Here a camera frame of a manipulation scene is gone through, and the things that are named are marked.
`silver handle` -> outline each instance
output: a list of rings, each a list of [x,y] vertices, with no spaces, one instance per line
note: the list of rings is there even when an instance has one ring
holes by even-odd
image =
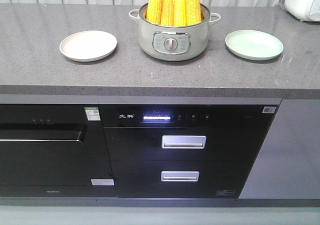
[[[197,182],[198,171],[162,171],[161,182]]]
[[[163,135],[163,149],[204,149],[206,136],[193,135]]]

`corn cob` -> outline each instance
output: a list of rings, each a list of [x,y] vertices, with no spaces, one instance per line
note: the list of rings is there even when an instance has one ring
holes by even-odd
[[[160,24],[162,13],[162,0],[149,0],[146,19],[154,24]]]
[[[186,24],[188,26],[202,21],[200,0],[186,0]]]
[[[174,25],[174,0],[162,0],[161,25]]]
[[[187,25],[186,0],[174,0],[174,26],[183,27]]]

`digital display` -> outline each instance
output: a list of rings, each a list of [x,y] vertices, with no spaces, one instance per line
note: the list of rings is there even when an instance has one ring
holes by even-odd
[[[142,122],[143,123],[171,123],[171,115],[168,114],[160,114],[160,113],[151,113],[144,114]]]
[[[170,116],[143,116],[143,120],[170,120]]]

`steamer pot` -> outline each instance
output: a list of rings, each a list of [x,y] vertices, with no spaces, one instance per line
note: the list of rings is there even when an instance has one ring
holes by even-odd
[[[162,26],[146,20],[147,8],[148,4],[145,4],[140,9],[133,9],[129,17],[138,24],[142,50],[164,61],[184,61],[201,54],[208,45],[211,25],[221,19],[218,13],[210,12],[201,4],[202,22],[191,26]]]

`plate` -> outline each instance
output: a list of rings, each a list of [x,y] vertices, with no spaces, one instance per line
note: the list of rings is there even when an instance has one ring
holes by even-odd
[[[231,32],[226,36],[225,44],[233,54],[254,61],[273,59],[284,50],[278,38],[256,30]]]
[[[67,36],[60,43],[60,51],[67,58],[78,62],[92,62],[110,55],[117,46],[117,39],[105,31],[81,31]]]

